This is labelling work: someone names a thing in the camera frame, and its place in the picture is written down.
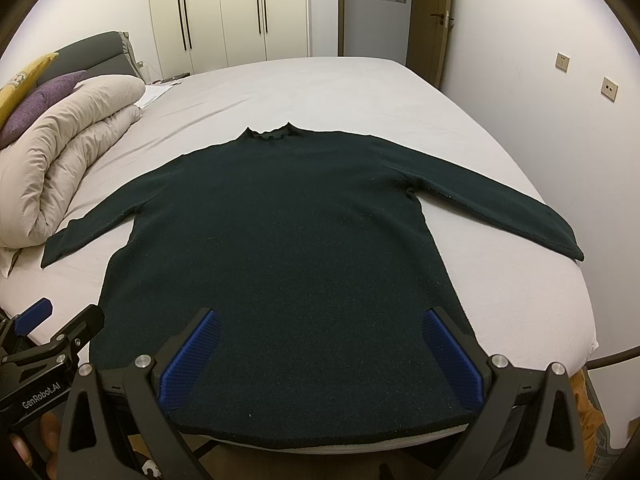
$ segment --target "blue gripper pad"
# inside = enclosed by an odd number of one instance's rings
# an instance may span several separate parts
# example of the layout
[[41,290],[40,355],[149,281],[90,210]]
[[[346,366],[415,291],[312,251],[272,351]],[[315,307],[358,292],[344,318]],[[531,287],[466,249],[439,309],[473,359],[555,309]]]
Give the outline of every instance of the blue gripper pad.
[[482,376],[433,310],[422,318],[422,337],[463,408],[479,411],[484,405]]
[[27,336],[34,328],[53,313],[53,305],[47,298],[32,304],[14,321],[15,335]]
[[163,410],[180,408],[220,339],[220,320],[209,312],[178,350],[160,378],[158,405]]

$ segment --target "pillow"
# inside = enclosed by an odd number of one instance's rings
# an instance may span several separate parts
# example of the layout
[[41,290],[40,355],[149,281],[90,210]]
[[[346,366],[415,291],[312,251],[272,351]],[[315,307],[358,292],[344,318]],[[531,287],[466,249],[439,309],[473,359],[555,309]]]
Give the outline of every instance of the pillow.
[[0,150],[16,141],[38,117],[74,91],[86,70],[53,78],[37,87],[14,110],[0,130]]
[[0,150],[0,274],[56,231],[86,169],[140,118],[144,93],[131,75],[85,79]]
[[15,110],[20,101],[28,94],[37,79],[47,69],[47,66],[58,57],[57,52],[40,56],[35,61],[30,62],[20,72],[0,89],[0,128]]

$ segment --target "paper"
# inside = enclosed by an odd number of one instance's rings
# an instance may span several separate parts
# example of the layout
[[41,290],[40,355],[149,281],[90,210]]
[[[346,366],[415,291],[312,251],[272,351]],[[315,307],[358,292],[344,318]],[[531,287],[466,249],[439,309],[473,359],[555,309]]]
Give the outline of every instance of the paper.
[[139,108],[146,107],[149,103],[158,99],[162,94],[169,91],[173,86],[180,84],[180,81],[171,81],[164,84],[145,85],[145,94],[135,103]]

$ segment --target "dark green sweater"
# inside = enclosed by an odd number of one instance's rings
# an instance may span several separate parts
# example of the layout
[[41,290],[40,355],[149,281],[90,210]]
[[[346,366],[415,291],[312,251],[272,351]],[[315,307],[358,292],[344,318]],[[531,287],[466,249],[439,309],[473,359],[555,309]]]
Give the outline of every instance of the dark green sweater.
[[377,137],[288,124],[132,180],[51,237],[42,266],[135,215],[100,295],[102,369],[153,354],[203,306],[220,314],[220,343],[171,414],[183,431],[273,448],[422,434],[472,416],[422,339],[423,313],[439,305],[472,329],[417,191],[583,259],[529,196]]

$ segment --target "sweater sleeve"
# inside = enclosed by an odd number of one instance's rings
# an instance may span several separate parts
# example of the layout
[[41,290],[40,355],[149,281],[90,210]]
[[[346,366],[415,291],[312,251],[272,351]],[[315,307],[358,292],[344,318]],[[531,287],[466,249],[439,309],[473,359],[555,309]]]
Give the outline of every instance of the sweater sleeve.
[[409,185],[464,208],[476,218],[575,260],[584,255],[571,226],[549,206],[475,171],[388,140],[370,137],[380,162]]
[[47,267],[63,256],[83,248],[117,227],[128,216],[142,212],[145,205],[177,177],[183,157],[179,156],[164,166],[127,182],[82,218],[69,222],[66,228],[47,240],[40,267]]

